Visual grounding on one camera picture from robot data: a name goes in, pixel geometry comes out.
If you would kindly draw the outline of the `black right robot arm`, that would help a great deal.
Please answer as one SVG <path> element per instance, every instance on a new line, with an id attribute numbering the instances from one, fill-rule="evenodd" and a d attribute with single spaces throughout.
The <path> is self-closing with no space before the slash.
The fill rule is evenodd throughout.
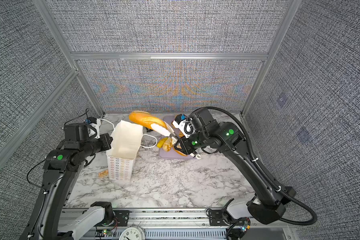
<path id="1" fill-rule="evenodd" d="M 150 129 L 175 140 L 175 149 L 186 155 L 197 149 L 210 147 L 222 153 L 239 169 L 255 191 L 254 198 L 246 203 L 249 213 L 267 225 L 281 221 L 291 225 L 309 226 L 318 216 L 309 206 L 295 199 L 295 190 L 277 181 L 255 155 L 250 136 L 243 124 L 231 113 L 217 107 L 203 107 L 186 118 L 194 128 L 189 138 L 177 138 L 168 125 L 153 122 Z M 293 202 L 312 216 L 310 220 L 293 221 L 283 217 L 285 205 Z"/>

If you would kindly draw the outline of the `white patterned paper bag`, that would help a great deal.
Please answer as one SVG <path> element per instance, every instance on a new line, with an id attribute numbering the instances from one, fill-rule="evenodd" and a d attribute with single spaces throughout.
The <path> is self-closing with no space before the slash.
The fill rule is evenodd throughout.
<path id="1" fill-rule="evenodd" d="M 157 145 L 158 139 L 143 133 L 143 126 L 121 120 L 113 126 L 111 149 L 106 151 L 108 176 L 110 180 L 129 182 L 133 166 L 141 148 L 150 149 Z M 143 137 L 155 140 L 151 146 L 143 146 Z"/>

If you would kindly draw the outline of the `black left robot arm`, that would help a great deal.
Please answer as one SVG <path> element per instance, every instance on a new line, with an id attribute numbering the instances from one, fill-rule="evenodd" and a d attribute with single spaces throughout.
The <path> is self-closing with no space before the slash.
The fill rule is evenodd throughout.
<path id="1" fill-rule="evenodd" d="M 87 157 L 111 149 L 109 134 L 96 137 L 66 137 L 43 162 L 43 180 L 31 217 L 21 240 L 78 240 L 99 223 L 112 221 L 110 204 L 88 210 L 63 228 L 60 216 Z"/>

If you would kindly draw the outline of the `long golden baguette loaf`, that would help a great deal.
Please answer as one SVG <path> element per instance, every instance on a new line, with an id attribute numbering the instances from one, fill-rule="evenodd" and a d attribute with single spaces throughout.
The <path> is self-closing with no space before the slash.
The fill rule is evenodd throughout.
<path id="1" fill-rule="evenodd" d="M 156 124 L 158 126 L 161 126 L 165 129 L 167 129 L 167 125 L 163 120 L 151 115 L 148 112 L 133 111 L 129 114 L 129 120 L 135 124 L 141 125 L 143 127 L 149 128 L 151 130 L 153 130 L 151 128 L 152 124 Z"/>

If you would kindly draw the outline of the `sesame oval bread roll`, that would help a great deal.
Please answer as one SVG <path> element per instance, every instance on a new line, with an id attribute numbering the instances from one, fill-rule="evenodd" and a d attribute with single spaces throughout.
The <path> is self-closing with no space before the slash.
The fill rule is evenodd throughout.
<path id="1" fill-rule="evenodd" d="M 184 153 L 182 153 L 181 151 L 178 151 L 178 150 L 175 150 L 175 152 L 178 153 L 181 156 L 184 156 L 184 157 L 188 156 L 187 154 L 184 154 Z"/>

